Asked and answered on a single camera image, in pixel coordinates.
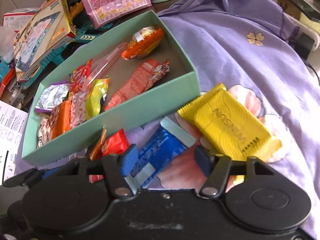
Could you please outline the red small snack packet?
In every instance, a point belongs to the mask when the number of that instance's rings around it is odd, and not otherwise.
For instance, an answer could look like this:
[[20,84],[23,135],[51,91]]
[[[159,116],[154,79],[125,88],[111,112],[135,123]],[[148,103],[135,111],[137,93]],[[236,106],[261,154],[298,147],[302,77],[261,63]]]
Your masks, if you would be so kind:
[[129,146],[129,141],[123,129],[107,139],[107,129],[103,128],[98,142],[89,154],[89,159],[99,160],[107,155],[123,154]]

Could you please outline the orange snack packet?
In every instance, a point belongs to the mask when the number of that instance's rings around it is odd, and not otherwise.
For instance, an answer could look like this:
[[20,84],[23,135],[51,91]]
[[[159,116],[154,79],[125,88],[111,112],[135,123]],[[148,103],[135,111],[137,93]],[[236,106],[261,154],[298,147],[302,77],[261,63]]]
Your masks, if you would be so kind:
[[56,106],[50,116],[50,139],[70,130],[71,99]]

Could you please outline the silver purple snack packet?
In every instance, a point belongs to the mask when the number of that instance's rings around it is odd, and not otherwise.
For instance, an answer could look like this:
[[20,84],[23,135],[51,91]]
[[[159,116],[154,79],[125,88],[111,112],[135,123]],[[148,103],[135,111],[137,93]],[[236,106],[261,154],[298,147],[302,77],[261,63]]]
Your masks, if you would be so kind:
[[36,113],[51,113],[52,110],[61,104],[69,93],[69,83],[55,83],[46,88],[36,106]]

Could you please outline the toy drawing board box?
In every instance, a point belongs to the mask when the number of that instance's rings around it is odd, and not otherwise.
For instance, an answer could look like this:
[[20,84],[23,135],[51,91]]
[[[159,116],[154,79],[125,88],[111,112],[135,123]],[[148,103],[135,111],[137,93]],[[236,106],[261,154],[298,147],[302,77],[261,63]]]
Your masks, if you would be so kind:
[[15,68],[18,78],[26,80],[52,50],[76,36],[67,0],[50,0],[16,34]]

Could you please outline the yellow green candy packet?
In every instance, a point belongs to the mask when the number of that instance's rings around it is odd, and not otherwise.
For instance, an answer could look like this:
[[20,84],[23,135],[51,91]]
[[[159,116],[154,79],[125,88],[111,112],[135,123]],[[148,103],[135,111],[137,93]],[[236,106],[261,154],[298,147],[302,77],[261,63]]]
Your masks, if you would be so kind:
[[89,120],[100,114],[101,99],[108,92],[108,84],[110,78],[95,79],[90,86],[88,96],[86,98],[85,113],[86,120]]

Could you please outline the red rainbow candy packet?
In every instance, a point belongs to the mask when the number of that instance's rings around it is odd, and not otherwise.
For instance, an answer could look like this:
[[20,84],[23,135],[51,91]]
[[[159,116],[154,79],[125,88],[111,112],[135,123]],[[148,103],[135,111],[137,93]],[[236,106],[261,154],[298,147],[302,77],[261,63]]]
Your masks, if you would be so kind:
[[83,83],[91,73],[91,66],[92,59],[76,68],[76,70],[70,74],[69,97],[72,97],[74,94],[81,91]]

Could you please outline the yellow wafer packet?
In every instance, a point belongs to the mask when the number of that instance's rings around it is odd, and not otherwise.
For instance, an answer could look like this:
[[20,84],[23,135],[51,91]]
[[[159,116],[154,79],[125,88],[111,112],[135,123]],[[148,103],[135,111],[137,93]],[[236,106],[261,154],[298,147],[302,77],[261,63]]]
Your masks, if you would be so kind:
[[282,142],[219,83],[178,111],[179,116],[195,126],[218,153],[235,161],[249,156],[269,161]]

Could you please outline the pink floral snack packet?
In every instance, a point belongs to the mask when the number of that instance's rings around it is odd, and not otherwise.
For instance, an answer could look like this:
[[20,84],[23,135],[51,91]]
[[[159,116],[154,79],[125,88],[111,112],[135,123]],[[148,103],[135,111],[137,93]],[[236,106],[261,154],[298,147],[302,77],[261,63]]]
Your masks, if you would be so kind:
[[86,121],[86,99],[88,92],[78,92],[71,97],[70,129]]

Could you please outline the white printed paper sheet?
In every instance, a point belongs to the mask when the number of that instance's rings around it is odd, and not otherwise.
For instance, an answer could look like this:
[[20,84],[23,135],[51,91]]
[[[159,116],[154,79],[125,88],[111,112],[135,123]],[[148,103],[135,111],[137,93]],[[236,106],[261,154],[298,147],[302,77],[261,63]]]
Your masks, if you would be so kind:
[[28,113],[3,101],[0,106],[0,184],[15,175],[15,161]]

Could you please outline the pink blue candy packet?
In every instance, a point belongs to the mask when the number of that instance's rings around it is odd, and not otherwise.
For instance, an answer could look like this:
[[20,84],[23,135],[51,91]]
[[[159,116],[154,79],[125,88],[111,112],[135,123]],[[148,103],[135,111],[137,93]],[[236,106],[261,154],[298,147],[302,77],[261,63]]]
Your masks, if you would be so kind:
[[114,64],[117,59],[121,56],[121,54],[127,48],[128,43],[123,42],[119,44],[114,50],[112,50],[102,61],[95,67],[87,79],[82,84],[81,90],[86,91],[91,83],[98,78],[101,78],[105,72]]

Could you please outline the orange yellow noodle snack bag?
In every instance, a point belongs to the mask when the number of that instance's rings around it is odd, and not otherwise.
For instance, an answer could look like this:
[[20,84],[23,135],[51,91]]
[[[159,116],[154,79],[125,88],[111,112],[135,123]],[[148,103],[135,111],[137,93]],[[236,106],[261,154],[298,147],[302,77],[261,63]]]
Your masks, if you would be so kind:
[[155,26],[144,27],[134,33],[121,57],[125,60],[143,59],[157,48],[163,37],[164,30],[162,28]]

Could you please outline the red hello kitty packet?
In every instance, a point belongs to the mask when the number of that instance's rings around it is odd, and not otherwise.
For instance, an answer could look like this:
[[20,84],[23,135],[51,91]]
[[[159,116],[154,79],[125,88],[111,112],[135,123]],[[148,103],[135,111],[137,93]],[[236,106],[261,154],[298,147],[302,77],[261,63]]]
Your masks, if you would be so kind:
[[104,111],[130,100],[147,90],[170,72],[170,60],[159,63],[148,59],[140,64],[131,77],[113,94]]

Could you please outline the orange clear snack bag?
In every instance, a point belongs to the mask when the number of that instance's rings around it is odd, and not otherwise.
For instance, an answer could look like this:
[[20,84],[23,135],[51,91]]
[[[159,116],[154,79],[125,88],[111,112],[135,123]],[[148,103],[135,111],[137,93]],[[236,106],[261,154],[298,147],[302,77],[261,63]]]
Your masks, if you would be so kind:
[[37,130],[37,148],[42,147],[54,139],[56,117],[43,116]]

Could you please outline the purple floral cloth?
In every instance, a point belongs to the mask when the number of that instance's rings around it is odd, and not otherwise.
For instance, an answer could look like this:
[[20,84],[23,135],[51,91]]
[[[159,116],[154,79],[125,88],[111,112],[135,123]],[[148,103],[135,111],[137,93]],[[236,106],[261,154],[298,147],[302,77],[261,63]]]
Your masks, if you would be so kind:
[[159,18],[201,92],[223,83],[282,140],[270,164],[309,195],[304,230],[319,239],[319,87],[288,43],[297,27],[271,0],[181,0]]

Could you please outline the blue snack bar packet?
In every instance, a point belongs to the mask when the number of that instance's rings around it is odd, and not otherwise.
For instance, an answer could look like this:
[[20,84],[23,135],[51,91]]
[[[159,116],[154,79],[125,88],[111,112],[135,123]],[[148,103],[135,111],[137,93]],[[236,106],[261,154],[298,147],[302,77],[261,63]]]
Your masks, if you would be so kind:
[[133,193],[147,188],[159,172],[195,143],[196,139],[193,136],[170,118],[164,117],[159,128],[138,151],[137,161],[125,177]]

